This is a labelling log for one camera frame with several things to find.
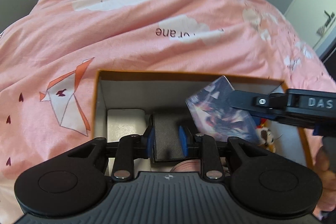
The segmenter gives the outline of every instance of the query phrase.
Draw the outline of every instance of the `door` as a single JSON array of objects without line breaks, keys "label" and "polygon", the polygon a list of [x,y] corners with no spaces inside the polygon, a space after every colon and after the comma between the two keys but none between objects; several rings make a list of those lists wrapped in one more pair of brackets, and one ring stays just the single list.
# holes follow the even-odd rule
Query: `door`
[{"label": "door", "polygon": [[316,50],[335,28],[335,17],[332,18],[322,36],[316,31],[325,25],[328,16],[336,14],[336,0],[293,0],[285,13],[302,40]]}]

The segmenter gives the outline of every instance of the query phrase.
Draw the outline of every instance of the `silver bolt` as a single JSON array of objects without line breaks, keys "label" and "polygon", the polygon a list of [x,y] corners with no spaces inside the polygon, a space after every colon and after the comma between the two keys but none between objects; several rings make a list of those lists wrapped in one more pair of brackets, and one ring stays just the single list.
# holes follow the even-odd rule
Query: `silver bolt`
[{"label": "silver bolt", "polygon": [[211,171],[206,172],[205,175],[210,179],[219,179],[223,176],[223,173],[217,170],[211,170]]},{"label": "silver bolt", "polygon": [[113,174],[117,179],[126,179],[128,178],[131,173],[128,172],[127,170],[118,170],[116,172],[114,172]]},{"label": "silver bolt", "polygon": [[259,104],[261,104],[261,105],[266,104],[266,100],[265,100],[265,99],[260,99],[260,100],[259,100]]}]

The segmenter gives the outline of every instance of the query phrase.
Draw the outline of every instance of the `pink blanket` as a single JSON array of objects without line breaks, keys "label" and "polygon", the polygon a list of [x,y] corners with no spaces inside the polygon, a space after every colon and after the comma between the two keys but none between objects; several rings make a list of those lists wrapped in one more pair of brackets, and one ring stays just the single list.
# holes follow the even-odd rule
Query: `pink blanket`
[{"label": "pink blanket", "polygon": [[39,0],[0,35],[2,224],[22,215],[13,193],[21,172],[92,137],[102,68],[249,75],[336,92],[265,0]]}]

